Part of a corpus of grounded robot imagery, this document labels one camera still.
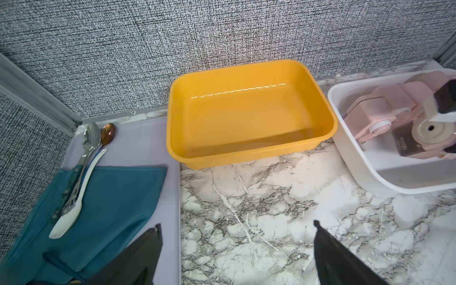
light purple board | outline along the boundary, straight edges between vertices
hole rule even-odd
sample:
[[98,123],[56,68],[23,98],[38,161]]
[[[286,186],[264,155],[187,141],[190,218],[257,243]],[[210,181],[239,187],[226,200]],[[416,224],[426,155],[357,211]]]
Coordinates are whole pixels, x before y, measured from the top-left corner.
[[[82,136],[73,138],[62,167],[73,168],[83,154]],[[154,275],[156,285],[178,285],[181,275],[179,162],[166,149],[166,117],[116,126],[114,140],[99,166],[166,165],[168,172],[154,214],[133,239],[161,223],[163,247]]]

spoon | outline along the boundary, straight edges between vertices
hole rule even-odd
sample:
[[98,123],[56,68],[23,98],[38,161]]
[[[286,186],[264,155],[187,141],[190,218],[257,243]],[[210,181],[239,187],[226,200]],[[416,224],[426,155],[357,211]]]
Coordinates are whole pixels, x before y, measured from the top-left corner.
[[115,135],[115,126],[112,123],[106,124],[103,127],[103,130],[101,132],[101,137],[102,137],[102,148],[97,152],[95,155],[94,159],[90,163],[90,165],[87,168],[87,173],[84,176],[84,180],[81,185],[81,190],[79,192],[78,198],[73,204],[73,207],[62,215],[60,219],[57,221],[56,225],[52,229],[51,233],[49,234],[49,238],[56,239],[56,238],[61,238],[74,224],[76,219],[79,217],[79,214],[82,209],[82,200],[84,197],[84,193],[87,187],[88,180],[90,178],[90,175],[92,174],[93,169],[95,168],[95,165],[97,162],[100,160],[100,158],[108,151],[108,148],[105,146],[109,144]]
[[84,154],[78,161],[78,164],[71,170],[70,179],[68,180],[65,190],[62,194],[62,203],[58,209],[52,214],[51,220],[56,222],[61,214],[64,213],[65,208],[68,207],[68,201],[78,194],[78,188],[87,165],[88,158],[100,145],[100,131],[95,123],[90,123],[84,131],[83,147]]
[[110,143],[115,136],[115,126],[113,123],[107,123],[101,130],[101,144],[103,146]]

gray textured wall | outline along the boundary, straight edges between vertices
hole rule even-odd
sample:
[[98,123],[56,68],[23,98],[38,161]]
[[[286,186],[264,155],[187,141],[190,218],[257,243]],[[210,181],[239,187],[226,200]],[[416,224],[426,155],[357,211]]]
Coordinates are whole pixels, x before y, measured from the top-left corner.
[[0,261],[60,168],[70,139],[0,93]]
[[81,117],[166,104],[179,75],[292,58],[314,77],[430,58],[456,0],[0,3],[0,52]]
[[453,58],[448,64],[445,65],[446,68],[453,68],[456,69],[456,57]]

marble countertop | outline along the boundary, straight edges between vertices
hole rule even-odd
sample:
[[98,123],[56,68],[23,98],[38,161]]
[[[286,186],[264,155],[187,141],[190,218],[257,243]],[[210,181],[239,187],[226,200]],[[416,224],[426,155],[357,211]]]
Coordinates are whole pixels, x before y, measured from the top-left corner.
[[[416,62],[318,80],[438,68]],[[228,166],[181,165],[182,284],[319,284],[313,220],[390,284],[453,284],[456,192],[378,198],[331,139],[316,149]]]

teal cloth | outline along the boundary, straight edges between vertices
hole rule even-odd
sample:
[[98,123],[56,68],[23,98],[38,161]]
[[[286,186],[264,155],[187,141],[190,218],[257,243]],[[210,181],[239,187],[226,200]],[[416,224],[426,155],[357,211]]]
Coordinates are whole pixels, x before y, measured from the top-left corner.
[[94,275],[127,246],[152,216],[166,170],[163,166],[95,167],[78,219],[63,237],[50,239],[54,226],[51,215],[70,173],[60,170],[3,259],[0,280],[18,285],[30,280],[67,283],[71,276],[43,260],[41,255],[48,250],[82,276]]

